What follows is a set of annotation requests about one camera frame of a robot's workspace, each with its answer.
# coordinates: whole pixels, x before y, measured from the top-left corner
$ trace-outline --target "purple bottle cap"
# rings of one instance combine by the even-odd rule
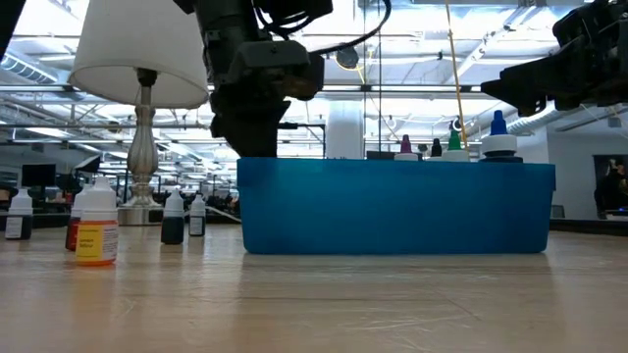
[[[410,136],[404,135],[401,139],[401,153],[412,153],[412,145],[410,144]]]

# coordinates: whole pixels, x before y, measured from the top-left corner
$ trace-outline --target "table lamp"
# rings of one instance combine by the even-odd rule
[[[132,199],[120,208],[121,226],[151,224],[149,182],[157,171],[152,133],[155,108],[197,108],[208,99],[202,40],[194,16],[172,0],[91,0],[70,83],[133,104],[137,129],[127,157]]]

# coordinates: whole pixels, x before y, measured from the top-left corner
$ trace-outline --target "bottle label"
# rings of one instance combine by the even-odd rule
[[[77,260],[108,261],[118,255],[118,223],[116,221],[81,222],[78,224]]]
[[[22,237],[22,217],[7,217],[4,237],[7,239],[19,239]]]
[[[203,223],[202,217],[190,217],[189,218],[189,233],[194,235],[200,235],[203,233],[203,228],[205,224]]]

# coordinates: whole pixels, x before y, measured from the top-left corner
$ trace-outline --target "table surface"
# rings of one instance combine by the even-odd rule
[[[64,230],[0,240],[0,352],[626,352],[628,238],[552,233],[535,255],[256,256],[238,226],[115,267]]]

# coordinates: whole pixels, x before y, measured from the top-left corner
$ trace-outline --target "person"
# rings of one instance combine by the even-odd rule
[[[598,218],[605,220],[607,210],[618,210],[628,206],[628,183],[626,169],[622,161],[610,159],[608,171],[594,192]]]

